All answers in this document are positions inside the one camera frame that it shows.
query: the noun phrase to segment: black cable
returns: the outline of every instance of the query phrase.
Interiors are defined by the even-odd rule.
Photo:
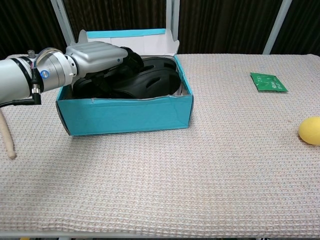
[[[18,106],[18,105],[35,105],[35,100],[33,99],[19,99],[19,100],[12,100],[12,101],[7,101],[4,103],[0,103],[0,108],[6,107],[6,106]]]
[[[14,103],[12,101],[7,101],[4,103],[0,103],[0,108],[6,107],[6,106],[10,106],[13,105]]]

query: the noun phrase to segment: teal cardboard box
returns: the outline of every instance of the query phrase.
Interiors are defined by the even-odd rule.
[[[61,122],[71,136],[127,133],[188,128],[194,96],[175,54],[179,41],[170,30],[81,31],[79,40],[103,41],[131,48],[141,56],[173,58],[182,79],[182,95],[149,99],[72,99],[71,87],[64,86],[56,99]]]

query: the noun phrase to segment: dark curtain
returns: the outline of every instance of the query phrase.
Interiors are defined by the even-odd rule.
[[[50,0],[2,0],[0,58],[36,53],[46,47],[65,50],[65,39]]]
[[[262,54],[282,0],[181,0],[181,54]]]
[[[320,56],[319,0],[292,1],[271,53]]]
[[[79,32],[166,28],[165,0],[64,0],[74,38]]]

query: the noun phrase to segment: green packet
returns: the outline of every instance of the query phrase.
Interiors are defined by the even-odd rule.
[[[274,75],[255,72],[251,72],[250,75],[258,91],[288,92],[285,86]]]

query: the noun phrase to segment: beige rope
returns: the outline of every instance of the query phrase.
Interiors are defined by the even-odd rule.
[[[6,119],[0,109],[0,132],[3,137],[4,146],[6,149],[6,153],[8,154],[8,157],[12,160],[16,158],[16,152],[14,149],[14,142],[12,140]]]

